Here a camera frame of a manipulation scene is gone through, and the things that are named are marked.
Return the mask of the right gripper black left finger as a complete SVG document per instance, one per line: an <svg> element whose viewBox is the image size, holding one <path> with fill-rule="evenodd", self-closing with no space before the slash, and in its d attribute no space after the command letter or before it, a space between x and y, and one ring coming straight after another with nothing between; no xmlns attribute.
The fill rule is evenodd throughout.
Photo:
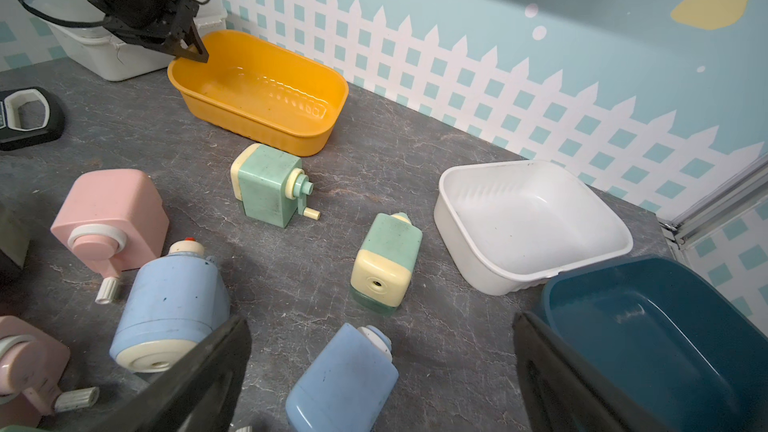
<svg viewBox="0 0 768 432"><path fill-rule="evenodd" d="M228 431L251 348L246 319L229 318L141 394L93 429Z"/></svg>

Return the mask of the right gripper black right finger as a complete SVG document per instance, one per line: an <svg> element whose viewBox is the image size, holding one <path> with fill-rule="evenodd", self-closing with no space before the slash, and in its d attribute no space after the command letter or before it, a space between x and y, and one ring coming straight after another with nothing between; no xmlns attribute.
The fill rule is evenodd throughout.
<svg viewBox="0 0 768 432"><path fill-rule="evenodd" d="M665 431L532 312L513 322L517 376L533 431Z"/></svg>

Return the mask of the white plastic storage tub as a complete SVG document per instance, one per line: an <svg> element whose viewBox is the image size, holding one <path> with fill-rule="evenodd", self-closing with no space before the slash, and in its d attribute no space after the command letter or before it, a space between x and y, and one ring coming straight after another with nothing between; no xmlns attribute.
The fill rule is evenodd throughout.
<svg viewBox="0 0 768 432"><path fill-rule="evenodd" d="M541 160L451 167L434 220L462 277L491 296L628 254L627 225L586 184Z"/></svg>

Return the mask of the yellow plastic storage tub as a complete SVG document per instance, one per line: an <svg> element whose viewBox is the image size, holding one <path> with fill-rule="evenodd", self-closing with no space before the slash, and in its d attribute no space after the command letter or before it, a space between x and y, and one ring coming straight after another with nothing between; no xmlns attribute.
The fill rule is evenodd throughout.
<svg viewBox="0 0 768 432"><path fill-rule="evenodd" d="M349 94L342 75L244 32L203 43L207 62L179 58L167 69L195 117L299 157L325 147Z"/></svg>

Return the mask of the dark teal storage tub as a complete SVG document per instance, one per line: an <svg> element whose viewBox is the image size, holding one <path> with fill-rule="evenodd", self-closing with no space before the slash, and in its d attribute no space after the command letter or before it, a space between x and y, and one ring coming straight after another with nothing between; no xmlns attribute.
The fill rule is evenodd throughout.
<svg viewBox="0 0 768 432"><path fill-rule="evenodd" d="M682 264L646 256L561 274L535 313L669 429L766 430L766 336Z"/></svg>

